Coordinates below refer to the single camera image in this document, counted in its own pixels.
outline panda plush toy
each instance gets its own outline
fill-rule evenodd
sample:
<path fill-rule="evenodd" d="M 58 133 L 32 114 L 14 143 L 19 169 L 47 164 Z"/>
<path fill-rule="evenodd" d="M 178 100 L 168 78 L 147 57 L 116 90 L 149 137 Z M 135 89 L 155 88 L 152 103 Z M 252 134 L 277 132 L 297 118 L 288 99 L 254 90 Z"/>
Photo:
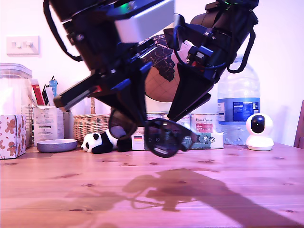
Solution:
<path fill-rule="evenodd" d="M 119 130 L 121 136 L 125 135 L 122 127 L 114 127 L 116 132 Z M 109 153 L 113 150 L 118 152 L 127 152 L 132 150 L 132 140 L 128 139 L 116 139 L 111 134 L 109 129 L 105 130 L 102 134 L 100 133 L 89 133 L 84 137 L 81 149 L 85 152 L 97 153 Z"/>

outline blue label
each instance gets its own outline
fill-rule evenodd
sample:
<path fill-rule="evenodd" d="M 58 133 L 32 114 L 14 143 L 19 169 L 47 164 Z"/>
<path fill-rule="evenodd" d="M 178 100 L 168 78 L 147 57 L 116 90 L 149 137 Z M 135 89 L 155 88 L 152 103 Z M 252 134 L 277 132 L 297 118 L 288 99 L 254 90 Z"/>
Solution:
<path fill-rule="evenodd" d="M 245 125 L 248 117 L 260 113 L 260 98 L 218 99 L 219 124 Z"/>

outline black strap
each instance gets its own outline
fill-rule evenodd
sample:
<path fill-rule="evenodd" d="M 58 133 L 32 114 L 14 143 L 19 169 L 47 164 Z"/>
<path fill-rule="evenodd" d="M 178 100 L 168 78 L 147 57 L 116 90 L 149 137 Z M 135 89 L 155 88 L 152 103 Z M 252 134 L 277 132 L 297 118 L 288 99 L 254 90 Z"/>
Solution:
<path fill-rule="evenodd" d="M 240 67 L 237 70 L 230 70 L 230 65 L 227 67 L 227 71 L 230 72 L 230 73 L 232 73 L 232 74 L 240 73 L 240 72 L 242 72 L 245 69 L 245 67 L 247 65 L 247 61 L 248 61 L 248 57 L 249 57 L 251 48 L 253 47 L 253 44 L 255 42 L 256 33 L 253 30 L 253 23 L 252 23 L 252 20 L 250 18 L 248 18 L 248 27 L 250 29 L 249 30 L 250 31 L 250 38 L 249 38 L 249 42 L 248 42 L 246 51 L 244 53 L 243 60 L 242 60 L 242 63 L 240 65 Z"/>
<path fill-rule="evenodd" d="M 56 25 L 54 24 L 54 21 L 52 19 L 51 11 L 49 9 L 49 0 L 44 0 L 43 1 L 43 12 L 44 12 L 44 15 L 46 16 L 49 28 L 51 29 L 55 39 L 57 40 L 59 46 L 64 51 L 64 53 L 66 53 L 68 56 L 70 56 L 73 60 L 75 60 L 77 62 L 81 62 L 82 61 L 81 56 L 73 56 L 72 54 L 70 54 L 67 51 L 66 46 L 63 43 L 63 41 L 62 41 L 58 31 L 57 31 Z"/>

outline water bottle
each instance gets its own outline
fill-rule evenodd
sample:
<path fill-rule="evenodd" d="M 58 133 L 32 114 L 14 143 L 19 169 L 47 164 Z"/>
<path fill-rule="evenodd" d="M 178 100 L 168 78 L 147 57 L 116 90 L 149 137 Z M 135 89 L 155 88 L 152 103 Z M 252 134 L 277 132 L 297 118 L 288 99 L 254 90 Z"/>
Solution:
<path fill-rule="evenodd" d="M 238 69 L 242 60 L 243 55 L 238 55 L 230 69 Z M 260 113 L 260 107 L 260 82 L 250 64 L 237 74 L 226 69 L 218 82 L 218 123 L 225 144 L 246 145 L 246 120 Z"/>

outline security camera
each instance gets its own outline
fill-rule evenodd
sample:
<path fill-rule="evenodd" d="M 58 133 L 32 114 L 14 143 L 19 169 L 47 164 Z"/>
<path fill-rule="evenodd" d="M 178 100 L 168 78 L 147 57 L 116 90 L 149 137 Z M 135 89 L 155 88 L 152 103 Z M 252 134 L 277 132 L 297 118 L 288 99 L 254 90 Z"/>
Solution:
<path fill-rule="evenodd" d="M 269 137 L 273 127 L 271 118 L 262 113 L 253 114 L 246 121 L 250 136 L 246 140 L 249 149 L 255 151 L 269 151 L 274 141 Z"/>

